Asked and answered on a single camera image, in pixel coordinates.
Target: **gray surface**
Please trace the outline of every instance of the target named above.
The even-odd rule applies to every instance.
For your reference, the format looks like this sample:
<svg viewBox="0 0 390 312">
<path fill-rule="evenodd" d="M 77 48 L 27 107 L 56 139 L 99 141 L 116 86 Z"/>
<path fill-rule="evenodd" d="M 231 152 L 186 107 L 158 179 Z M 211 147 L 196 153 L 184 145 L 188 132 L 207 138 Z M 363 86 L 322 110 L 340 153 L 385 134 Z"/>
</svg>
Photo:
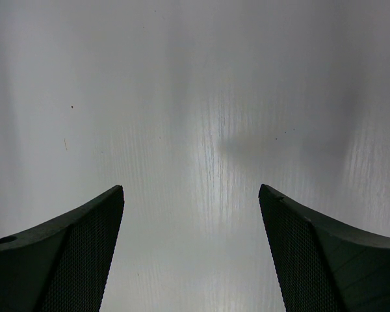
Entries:
<svg viewBox="0 0 390 312">
<path fill-rule="evenodd" d="M 0 237 L 122 184 L 102 311 L 271 312 L 261 183 L 390 236 L 390 1 L 296 2 L 1 3 Z"/>
</svg>

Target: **hole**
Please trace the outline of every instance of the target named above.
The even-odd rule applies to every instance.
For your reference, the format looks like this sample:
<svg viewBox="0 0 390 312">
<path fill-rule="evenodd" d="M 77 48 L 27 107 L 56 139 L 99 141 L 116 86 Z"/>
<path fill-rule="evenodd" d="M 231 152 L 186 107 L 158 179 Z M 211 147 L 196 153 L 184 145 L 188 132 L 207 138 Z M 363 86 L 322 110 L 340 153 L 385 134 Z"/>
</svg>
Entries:
<svg viewBox="0 0 390 312">
<path fill-rule="evenodd" d="M 16 236 L 6 236 L 6 237 L 3 237 L 0 239 L 0 244 L 5 244 L 7 242 L 12 242 L 12 241 L 15 241 L 16 239 L 18 239 Z"/>
</svg>

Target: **textured black surface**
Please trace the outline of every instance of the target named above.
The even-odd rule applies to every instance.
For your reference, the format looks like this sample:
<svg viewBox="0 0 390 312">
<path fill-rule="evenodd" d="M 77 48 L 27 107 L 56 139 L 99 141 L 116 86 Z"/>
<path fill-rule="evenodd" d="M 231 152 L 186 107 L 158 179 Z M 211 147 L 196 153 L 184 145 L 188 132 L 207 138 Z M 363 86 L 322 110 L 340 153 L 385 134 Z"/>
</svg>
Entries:
<svg viewBox="0 0 390 312">
<path fill-rule="evenodd" d="M 123 207 L 122 187 L 114 187 L 1 239 L 0 311 L 99 311 Z"/>
<path fill-rule="evenodd" d="M 260 206 L 287 312 L 390 312 L 390 238 L 262 185 Z"/>
</svg>

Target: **black plastic part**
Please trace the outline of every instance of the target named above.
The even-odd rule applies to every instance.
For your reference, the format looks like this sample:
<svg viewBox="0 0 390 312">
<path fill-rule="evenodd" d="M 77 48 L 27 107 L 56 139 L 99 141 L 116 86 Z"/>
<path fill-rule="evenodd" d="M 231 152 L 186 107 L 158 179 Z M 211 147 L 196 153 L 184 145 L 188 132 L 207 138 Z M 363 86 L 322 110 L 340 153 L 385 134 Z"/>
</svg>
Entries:
<svg viewBox="0 0 390 312">
<path fill-rule="evenodd" d="M 390 238 L 259 193 L 287 312 L 390 312 Z"/>
<path fill-rule="evenodd" d="M 0 312 L 99 311 L 123 208 L 116 186 L 0 239 Z"/>
</svg>

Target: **wood grain surface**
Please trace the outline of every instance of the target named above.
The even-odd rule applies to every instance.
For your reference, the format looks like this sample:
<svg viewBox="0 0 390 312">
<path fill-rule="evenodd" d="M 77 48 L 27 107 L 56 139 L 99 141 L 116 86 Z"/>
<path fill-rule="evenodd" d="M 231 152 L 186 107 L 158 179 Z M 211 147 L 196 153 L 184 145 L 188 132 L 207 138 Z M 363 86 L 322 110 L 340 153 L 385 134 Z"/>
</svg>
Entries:
<svg viewBox="0 0 390 312">
<path fill-rule="evenodd" d="M 390 236 L 390 1 L 0 1 L 0 237 L 123 185 L 102 311 L 284 311 L 261 183 Z"/>
</svg>

